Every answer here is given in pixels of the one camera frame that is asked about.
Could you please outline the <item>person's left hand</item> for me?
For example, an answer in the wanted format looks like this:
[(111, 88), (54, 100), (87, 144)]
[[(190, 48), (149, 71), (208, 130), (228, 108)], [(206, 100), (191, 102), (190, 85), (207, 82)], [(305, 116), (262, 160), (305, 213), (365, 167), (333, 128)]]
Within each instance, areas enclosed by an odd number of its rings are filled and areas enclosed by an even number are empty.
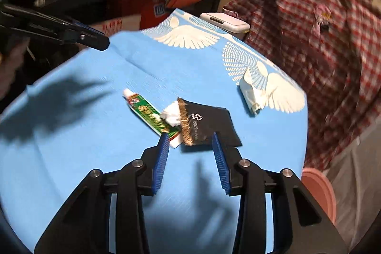
[(10, 52), (1, 59), (1, 91), (0, 99), (9, 92), (15, 80), (15, 73), (24, 63), (24, 54), (30, 42), (29, 37), (16, 37)]

